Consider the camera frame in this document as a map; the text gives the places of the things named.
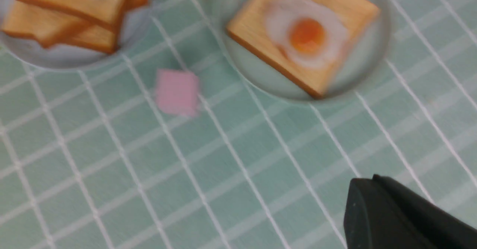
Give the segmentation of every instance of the egg yolk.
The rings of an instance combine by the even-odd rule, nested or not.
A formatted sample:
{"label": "egg yolk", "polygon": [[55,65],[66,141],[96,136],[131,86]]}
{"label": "egg yolk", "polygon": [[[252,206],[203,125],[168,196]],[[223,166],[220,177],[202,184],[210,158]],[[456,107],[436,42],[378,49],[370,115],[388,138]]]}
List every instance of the egg yolk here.
{"label": "egg yolk", "polygon": [[311,18],[298,21],[290,32],[291,45],[304,55],[317,54],[323,47],[325,40],[325,29],[319,22]]}

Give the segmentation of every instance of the stacked toast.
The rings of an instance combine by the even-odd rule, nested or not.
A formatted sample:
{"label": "stacked toast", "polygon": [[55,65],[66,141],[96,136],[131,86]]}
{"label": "stacked toast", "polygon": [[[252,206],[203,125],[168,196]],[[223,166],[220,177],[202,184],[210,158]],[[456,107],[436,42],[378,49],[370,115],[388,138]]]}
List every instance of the stacked toast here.
{"label": "stacked toast", "polygon": [[149,0],[14,0],[1,29],[43,48],[67,44],[112,54],[127,12]]}

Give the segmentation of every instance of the green checkered tablecloth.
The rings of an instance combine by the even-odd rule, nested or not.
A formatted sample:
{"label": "green checkered tablecloth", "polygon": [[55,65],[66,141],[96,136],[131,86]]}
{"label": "green checkered tablecloth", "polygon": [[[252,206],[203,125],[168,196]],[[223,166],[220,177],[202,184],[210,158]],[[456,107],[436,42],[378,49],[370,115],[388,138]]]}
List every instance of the green checkered tablecloth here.
{"label": "green checkered tablecloth", "polygon": [[[477,0],[391,0],[380,78],[334,108],[245,84],[211,0],[165,0],[148,37],[89,72],[0,51],[1,249],[343,248],[348,183],[392,176],[477,227]],[[158,68],[201,79],[162,114]]]}

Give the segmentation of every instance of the fried egg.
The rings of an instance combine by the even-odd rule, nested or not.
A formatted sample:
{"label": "fried egg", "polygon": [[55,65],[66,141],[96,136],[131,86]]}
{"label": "fried egg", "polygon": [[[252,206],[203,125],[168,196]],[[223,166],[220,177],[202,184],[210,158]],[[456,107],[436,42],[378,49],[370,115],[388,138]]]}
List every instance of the fried egg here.
{"label": "fried egg", "polygon": [[265,29],[287,59],[308,69],[339,58],[349,37],[336,13],[312,0],[271,1]]}

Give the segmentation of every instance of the plate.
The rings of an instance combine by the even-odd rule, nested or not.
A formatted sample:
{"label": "plate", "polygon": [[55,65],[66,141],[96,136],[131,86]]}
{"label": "plate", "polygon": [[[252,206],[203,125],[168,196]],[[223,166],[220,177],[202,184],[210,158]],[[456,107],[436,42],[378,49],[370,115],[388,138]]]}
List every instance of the plate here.
{"label": "plate", "polygon": [[[103,64],[110,63],[121,53],[127,52],[144,38],[152,24],[150,14],[153,9],[153,2],[159,0],[149,1],[149,7],[131,11],[126,15],[119,40],[120,48],[118,52],[112,55],[68,45],[56,45],[51,49],[43,49],[34,40],[21,40],[9,37],[4,33],[0,33],[0,44],[7,48],[14,57],[42,69],[73,71],[100,67]],[[12,3],[13,0],[0,0],[0,23],[3,22]]]}
{"label": "plate", "polygon": [[381,10],[380,16],[366,29],[354,45],[339,70],[327,94],[317,100],[253,55],[225,33],[227,23],[247,0],[214,0],[214,26],[220,36],[220,46],[230,64],[256,88],[270,95],[295,103],[324,103],[356,89],[375,72],[385,59],[392,35],[388,0],[368,0]]}

